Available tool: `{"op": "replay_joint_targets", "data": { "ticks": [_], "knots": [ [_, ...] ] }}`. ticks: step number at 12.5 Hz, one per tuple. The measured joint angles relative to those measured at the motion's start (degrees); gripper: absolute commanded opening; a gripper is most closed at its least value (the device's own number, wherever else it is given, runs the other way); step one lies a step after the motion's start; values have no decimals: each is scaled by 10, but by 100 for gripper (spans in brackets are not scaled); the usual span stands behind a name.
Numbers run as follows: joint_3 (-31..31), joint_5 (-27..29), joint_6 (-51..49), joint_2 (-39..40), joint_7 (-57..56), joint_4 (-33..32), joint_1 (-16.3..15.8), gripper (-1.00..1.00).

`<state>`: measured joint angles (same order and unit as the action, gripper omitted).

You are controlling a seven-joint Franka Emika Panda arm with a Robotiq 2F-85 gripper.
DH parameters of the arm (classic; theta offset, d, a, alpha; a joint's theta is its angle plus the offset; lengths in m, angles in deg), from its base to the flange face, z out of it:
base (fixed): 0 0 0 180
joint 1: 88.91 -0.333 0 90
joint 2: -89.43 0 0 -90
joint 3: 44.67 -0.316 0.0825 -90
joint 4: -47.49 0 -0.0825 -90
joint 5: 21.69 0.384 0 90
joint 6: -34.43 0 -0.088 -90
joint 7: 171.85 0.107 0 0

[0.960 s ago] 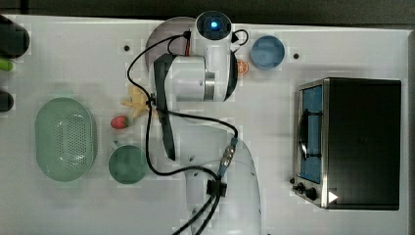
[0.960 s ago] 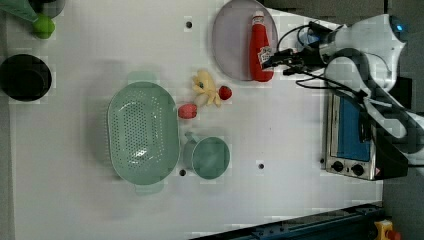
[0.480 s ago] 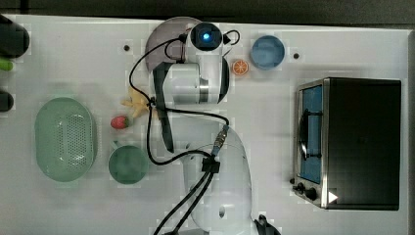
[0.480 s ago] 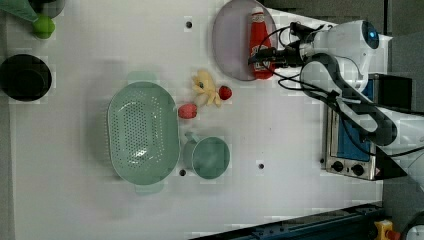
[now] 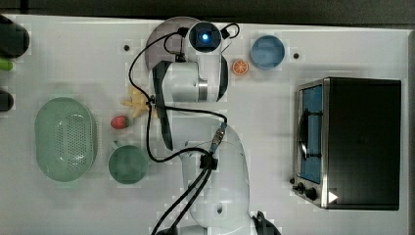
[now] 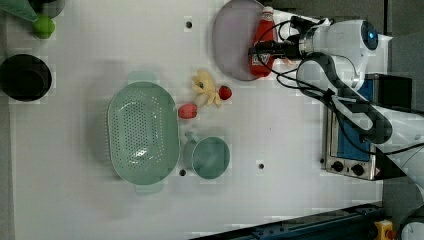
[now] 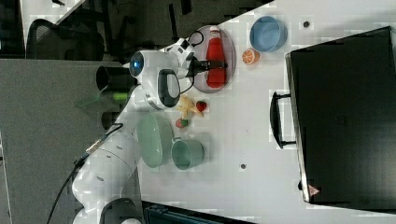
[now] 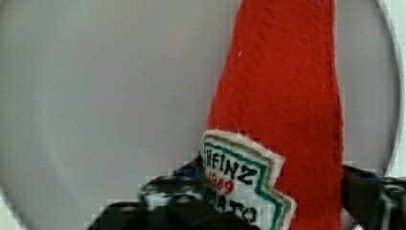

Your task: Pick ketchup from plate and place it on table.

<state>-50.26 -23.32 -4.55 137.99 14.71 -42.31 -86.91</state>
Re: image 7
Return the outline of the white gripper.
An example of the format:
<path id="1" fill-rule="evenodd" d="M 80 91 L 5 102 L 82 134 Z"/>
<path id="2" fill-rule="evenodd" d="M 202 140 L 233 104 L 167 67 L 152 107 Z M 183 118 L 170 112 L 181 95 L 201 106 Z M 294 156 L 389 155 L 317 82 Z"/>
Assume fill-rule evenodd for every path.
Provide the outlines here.
<path id="1" fill-rule="evenodd" d="M 167 57 L 171 59 L 172 68 L 178 78 L 191 77 L 194 62 L 196 61 L 194 46 L 185 38 L 180 38 L 176 43 L 163 49 Z M 223 61 L 201 61 L 200 68 L 203 70 L 225 69 L 228 64 Z"/>

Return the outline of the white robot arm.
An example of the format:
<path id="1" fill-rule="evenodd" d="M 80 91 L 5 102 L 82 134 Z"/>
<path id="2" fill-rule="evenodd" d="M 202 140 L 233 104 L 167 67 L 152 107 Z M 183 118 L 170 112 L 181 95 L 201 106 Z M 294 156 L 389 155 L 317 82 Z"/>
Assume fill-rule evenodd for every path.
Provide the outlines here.
<path id="1" fill-rule="evenodd" d="M 161 50 L 139 50 L 130 61 L 130 74 L 140 86 L 131 93 L 116 122 L 75 161 L 72 190 L 83 208 L 73 224 L 100 224 L 105 207 L 121 197 L 136 169 L 134 128 L 150 110 L 175 107 L 181 100 L 179 81 L 223 69 L 224 59 L 198 60 L 186 39 Z"/>

